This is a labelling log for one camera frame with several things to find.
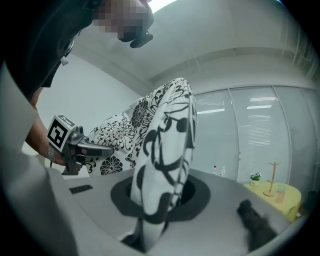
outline ceiling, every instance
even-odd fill
[[[178,65],[188,68],[234,49],[295,52],[297,26],[276,0],[177,0],[154,14],[154,39],[132,49],[97,26],[81,31],[73,53],[140,95]]]

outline ceiling light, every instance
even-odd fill
[[[268,109],[271,108],[272,105],[262,105],[262,106],[248,106],[247,110],[253,110],[253,109]]]
[[[213,109],[213,110],[201,111],[201,112],[197,112],[197,114],[198,114],[198,115],[201,115],[201,114],[214,113],[214,112],[221,112],[221,111],[225,111],[225,109],[224,109],[224,108],[219,108],[219,109]]]
[[[159,11],[160,9],[162,9],[163,7],[175,2],[177,0],[152,0],[151,2],[149,2],[149,6],[152,10],[153,13]]]

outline yellow table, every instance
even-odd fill
[[[250,184],[245,184],[244,186],[282,212],[290,222],[293,222],[296,219],[297,212],[301,204],[300,191],[293,186],[275,182],[272,186],[272,191],[275,192],[275,196],[266,196],[264,195],[264,192],[270,189],[270,185],[270,182],[266,181],[260,182],[259,186],[252,186]],[[278,185],[285,187],[284,199],[282,203],[276,202],[279,194],[277,192]]]

